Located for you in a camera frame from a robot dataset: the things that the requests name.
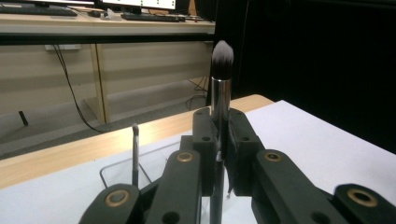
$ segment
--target brush bristles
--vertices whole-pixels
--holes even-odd
[[[220,40],[212,54],[212,77],[217,80],[231,79],[233,72],[233,49]]]

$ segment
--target desk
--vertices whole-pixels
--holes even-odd
[[[203,41],[213,39],[214,27],[125,21],[120,14],[111,21],[83,12],[75,18],[0,14],[0,114],[73,100],[56,54],[40,45],[81,44],[64,51],[72,88],[109,122],[110,93],[208,76],[212,44]]]
[[[396,155],[284,101],[251,95],[232,101],[232,107],[247,113],[266,148],[286,153],[318,188],[333,193],[339,184],[356,183],[396,204]],[[141,148],[179,138],[191,129],[192,113],[139,125]],[[0,209],[7,214],[0,221],[76,223],[103,189],[97,171],[104,161],[132,154],[132,134],[131,129],[119,130],[0,161]],[[96,181],[86,180],[89,176]],[[233,222],[225,223],[254,222],[248,198],[231,200],[223,206],[223,215]]]

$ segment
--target computer monitor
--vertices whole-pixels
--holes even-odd
[[[105,9],[105,7],[119,7],[121,11],[141,14],[142,8],[175,10],[176,0],[97,0],[97,6],[102,9]]]
[[[94,6],[94,0],[4,0],[4,1],[0,0],[0,2],[32,4],[37,7],[49,7],[49,6],[93,7]]]

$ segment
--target keyboard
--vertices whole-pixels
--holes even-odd
[[[180,22],[180,18],[172,16],[157,16],[151,14],[132,14],[123,12],[121,17],[127,21],[167,21]]]
[[[76,17],[78,14],[63,7],[0,7],[0,14]]]

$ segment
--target black wall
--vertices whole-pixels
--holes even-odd
[[[286,100],[396,153],[396,9],[249,1],[234,96]]]

